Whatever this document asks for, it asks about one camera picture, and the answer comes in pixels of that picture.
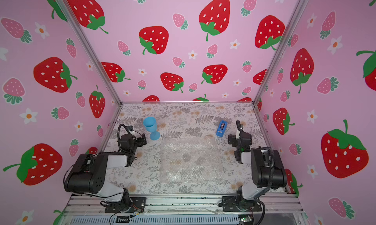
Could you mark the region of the blue tape dispenser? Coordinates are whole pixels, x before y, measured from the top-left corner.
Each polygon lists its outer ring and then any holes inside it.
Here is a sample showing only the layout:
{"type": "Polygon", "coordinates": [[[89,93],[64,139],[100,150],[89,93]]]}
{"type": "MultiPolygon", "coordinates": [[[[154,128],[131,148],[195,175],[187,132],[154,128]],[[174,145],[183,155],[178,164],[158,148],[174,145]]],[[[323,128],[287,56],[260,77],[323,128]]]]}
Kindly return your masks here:
{"type": "Polygon", "coordinates": [[[222,120],[220,121],[217,131],[216,131],[216,136],[218,137],[223,137],[227,129],[227,122],[222,120]]]}

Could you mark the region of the blue plastic wine glass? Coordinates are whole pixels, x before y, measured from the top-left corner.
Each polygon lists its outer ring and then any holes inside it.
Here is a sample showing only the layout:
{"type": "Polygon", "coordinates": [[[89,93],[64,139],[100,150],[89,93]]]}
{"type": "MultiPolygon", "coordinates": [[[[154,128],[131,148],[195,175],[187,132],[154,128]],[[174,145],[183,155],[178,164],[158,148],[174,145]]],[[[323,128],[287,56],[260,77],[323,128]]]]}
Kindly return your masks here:
{"type": "Polygon", "coordinates": [[[161,137],[160,133],[157,131],[158,125],[154,117],[145,118],[143,121],[143,125],[146,128],[146,130],[150,132],[151,140],[156,141],[161,137]]]}

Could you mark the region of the clear bubble wrap sheet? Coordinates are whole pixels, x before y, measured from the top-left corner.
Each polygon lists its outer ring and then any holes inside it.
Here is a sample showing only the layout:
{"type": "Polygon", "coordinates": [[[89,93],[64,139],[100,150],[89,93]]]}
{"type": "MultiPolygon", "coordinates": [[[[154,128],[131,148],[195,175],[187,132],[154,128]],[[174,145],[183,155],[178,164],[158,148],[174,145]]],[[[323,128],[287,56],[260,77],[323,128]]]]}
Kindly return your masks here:
{"type": "Polygon", "coordinates": [[[224,176],[215,138],[165,138],[160,146],[160,180],[167,184],[218,182],[224,176]]]}

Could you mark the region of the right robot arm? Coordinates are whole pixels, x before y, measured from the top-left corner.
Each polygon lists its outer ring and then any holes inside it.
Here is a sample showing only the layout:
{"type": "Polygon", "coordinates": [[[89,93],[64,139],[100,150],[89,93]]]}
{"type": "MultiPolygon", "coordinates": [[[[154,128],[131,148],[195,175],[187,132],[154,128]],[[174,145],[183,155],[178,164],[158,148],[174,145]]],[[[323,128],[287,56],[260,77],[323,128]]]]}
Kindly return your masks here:
{"type": "Polygon", "coordinates": [[[271,147],[252,148],[251,143],[251,134],[242,129],[228,135],[228,144],[236,148],[236,161],[251,167],[252,182],[240,187],[241,198],[255,201],[271,189],[286,187],[287,174],[276,150],[271,147]]]}

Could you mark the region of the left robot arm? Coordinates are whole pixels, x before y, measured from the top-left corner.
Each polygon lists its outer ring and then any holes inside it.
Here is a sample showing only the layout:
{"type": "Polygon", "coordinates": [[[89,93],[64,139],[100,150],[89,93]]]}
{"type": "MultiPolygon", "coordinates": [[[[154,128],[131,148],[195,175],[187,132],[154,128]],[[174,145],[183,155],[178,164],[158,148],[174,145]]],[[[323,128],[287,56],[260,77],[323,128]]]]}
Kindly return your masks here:
{"type": "Polygon", "coordinates": [[[111,183],[106,178],[106,172],[131,166],[137,159],[137,148],[146,145],[147,140],[144,134],[136,137],[128,133],[119,137],[117,143],[120,146],[119,152],[81,154],[70,172],[64,176],[65,191],[101,198],[105,207],[118,207],[122,210],[133,207],[128,190],[111,183]]]}

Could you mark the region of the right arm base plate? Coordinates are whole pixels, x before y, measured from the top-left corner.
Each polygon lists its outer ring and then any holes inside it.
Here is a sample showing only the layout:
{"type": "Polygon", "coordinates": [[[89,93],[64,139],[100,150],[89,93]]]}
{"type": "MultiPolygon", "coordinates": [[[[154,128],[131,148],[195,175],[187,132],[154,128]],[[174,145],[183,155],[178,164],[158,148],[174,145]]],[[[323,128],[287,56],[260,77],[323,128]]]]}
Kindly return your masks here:
{"type": "Polygon", "coordinates": [[[235,196],[223,196],[218,206],[225,212],[262,212],[260,202],[237,199],[235,196]]]}

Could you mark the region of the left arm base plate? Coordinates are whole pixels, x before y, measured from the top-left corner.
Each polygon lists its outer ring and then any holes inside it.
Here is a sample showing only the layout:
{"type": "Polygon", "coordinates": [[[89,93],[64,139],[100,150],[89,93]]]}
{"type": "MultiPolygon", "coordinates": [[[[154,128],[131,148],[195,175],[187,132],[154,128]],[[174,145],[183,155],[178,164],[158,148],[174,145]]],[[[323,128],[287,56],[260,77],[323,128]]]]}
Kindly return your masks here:
{"type": "Polygon", "coordinates": [[[130,198],[123,198],[119,202],[105,202],[107,205],[105,206],[105,213],[135,213],[141,212],[143,213],[146,205],[146,197],[130,197],[130,198]]]}

